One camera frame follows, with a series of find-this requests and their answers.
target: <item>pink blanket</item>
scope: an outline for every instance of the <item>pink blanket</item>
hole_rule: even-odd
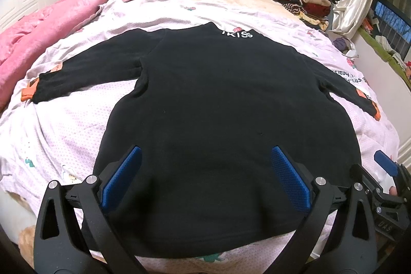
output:
[[[107,1],[60,0],[21,18],[0,34],[0,112],[16,83],[46,48],[87,23],[99,5]]]

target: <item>green cloth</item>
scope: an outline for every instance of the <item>green cloth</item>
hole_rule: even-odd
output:
[[[368,43],[374,51],[377,53],[378,56],[381,57],[381,59],[384,62],[388,62],[388,64],[391,66],[391,68],[395,71],[395,73],[400,76],[404,82],[407,84],[408,88],[411,89],[411,82],[408,80],[407,76],[405,75],[404,71],[402,70],[402,67],[399,66],[399,64],[396,62],[396,60],[381,46],[375,39],[370,36],[365,29],[359,28],[358,32],[360,35],[363,37],[366,43]]]

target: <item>blue gripper pad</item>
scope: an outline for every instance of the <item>blue gripper pad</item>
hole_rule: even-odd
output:
[[[390,157],[388,157],[381,150],[374,153],[374,160],[380,165],[391,177],[396,177],[398,175],[398,166],[395,164]]]
[[[114,210],[141,167],[143,155],[139,147],[134,147],[120,167],[111,177],[101,193],[101,209],[104,213]]]
[[[311,210],[310,190],[279,147],[271,151],[271,165],[295,210]]]

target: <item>shirt sleeve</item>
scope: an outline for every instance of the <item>shirt sleeve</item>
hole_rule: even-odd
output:
[[[63,62],[61,69],[39,76],[34,103],[48,101],[84,87],[130,80],[141,75],[141,57],[164,38],[166,29],[132,29],[100,42]]]
[[[380,120],[378,106],[371,98],[367,97],[361,90],[347,82],[343,77],[334,73],[323,64],[311,59],[308,56],[300,54],[301,59],[313,71],[316,76],[320,89],[326,92],[333,92],[336,95],[352,102],[361,108],[364,112],[370,114],[377,121]]]

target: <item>black shirt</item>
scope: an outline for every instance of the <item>black shirt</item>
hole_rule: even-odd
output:
[[[272,147],[348,187],[360,150],[329,92],[376,114],[354,86],[294,48],[213,23],[99,43],[42,74],[33,101],[138,77],[110,115],[94,167],[99,174],[132,145],[142,149],[141,169],[108,216],[138,256],[203,256],[293,231],[303,216],[270,165]]]

